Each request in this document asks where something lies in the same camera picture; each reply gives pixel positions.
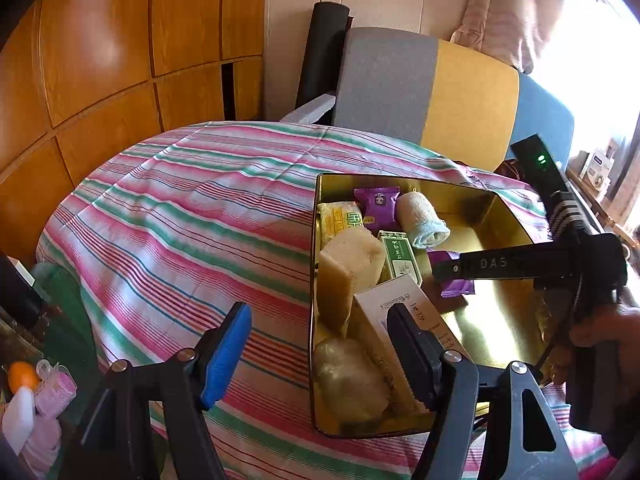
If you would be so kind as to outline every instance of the striped bedsheet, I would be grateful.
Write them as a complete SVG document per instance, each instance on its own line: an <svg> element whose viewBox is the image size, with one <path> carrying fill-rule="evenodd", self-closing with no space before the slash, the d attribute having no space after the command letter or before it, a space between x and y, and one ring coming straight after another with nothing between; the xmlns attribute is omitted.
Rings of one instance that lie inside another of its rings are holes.
<svg viewBox="0 0 640 480"><path fill-rule="evenodd" d="M306 338L316 176L431 178L495 190L534 241L536 195L402 140L325 126L203 123L140 142L90 174L47 223L39 261L81 284L99 358L165 360L217 326L236 300L254 328L223 400L206 413L234 479L407 479L425 436L334 440L315 432ZM561 390L545 391L584 478L606 448L572 430ZM153 424L163 430L160 407ZM480 436L464 478L478 474Z"/></svg>

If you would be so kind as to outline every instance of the purple snack wrapper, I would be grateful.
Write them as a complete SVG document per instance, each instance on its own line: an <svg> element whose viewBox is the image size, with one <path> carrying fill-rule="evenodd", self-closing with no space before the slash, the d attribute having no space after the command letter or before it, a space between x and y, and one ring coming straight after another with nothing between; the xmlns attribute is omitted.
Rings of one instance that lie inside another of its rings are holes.
<svg viewBox="0 0 640 480"><path fill-rule="evenodd" d="M362 209L362 223L374 236L378 231L399 231L396 201L399 187L357 187L353 195Z"/></svg>
<svg viewBox="0 0 640 480"><path fill-rule="evenodd" d="M457 260L460 254L454 251L427 251L427 256L429 257L429 263L433 266L446 260ZM476 293L473 280L450 280L441 283L440 287L442 288L440 295L443 298L456 298L462 294Z"/></svg>

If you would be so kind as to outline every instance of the orange ball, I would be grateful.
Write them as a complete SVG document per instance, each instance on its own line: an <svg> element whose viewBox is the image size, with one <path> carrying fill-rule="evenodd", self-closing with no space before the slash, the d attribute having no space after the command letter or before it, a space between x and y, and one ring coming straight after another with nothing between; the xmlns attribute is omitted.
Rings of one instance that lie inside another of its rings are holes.
<svg viewBox="0 0 640 480"><path fill-rule="evenodd" d="M15 394L21 386L28 386L35 390L40 382L36 369L24 361L12 363L7 376L12 394Z"/></svg>

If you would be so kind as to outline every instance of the silver bolt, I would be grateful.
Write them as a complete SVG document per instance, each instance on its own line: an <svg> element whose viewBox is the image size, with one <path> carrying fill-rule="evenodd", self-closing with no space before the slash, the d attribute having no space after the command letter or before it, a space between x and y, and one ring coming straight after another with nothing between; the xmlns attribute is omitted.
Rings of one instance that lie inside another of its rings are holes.
<svg viewBox="0 0 640 480"><path fill-rule="evenodd" d="M196 357L196 352L193 348L183 348L178 352L178 361L183 363L191 361L194 357Z"/></svg>
<svg viewBox="0 0 640 480"><path fill-rule="evenodd" d="M444 352L444 360L447 363L459 363L462 361L462 354L457 350L447 350Z"/></svg>
<svg viewBox="0 0 640 480"><path fill-rule="evenodd" d="M111 370L114 372L123 372L129 367L129 362L126 359L118 359L111 365Z"/></svg>
<svg viewBox="0 0 640 480"><path fill-rule="evenodd" d="M511 370L516 372L517 374L526 374L527 373L527 365L521 361L514 361L511 363Z"/></svg>

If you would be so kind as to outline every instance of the green and white box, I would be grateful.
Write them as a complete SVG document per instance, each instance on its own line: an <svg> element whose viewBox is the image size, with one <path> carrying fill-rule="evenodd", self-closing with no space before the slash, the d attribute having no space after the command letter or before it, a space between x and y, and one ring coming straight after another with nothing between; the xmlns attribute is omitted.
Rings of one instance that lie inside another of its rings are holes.
<svg viewBox="0 0 640 480"><path fill-rule="evenodd" d="M406 233L380 231L378 232L378 240L385 245L386 254L385 266L380 274L380 283L408 274L418 286L421 286L422 275Z"/></svg>

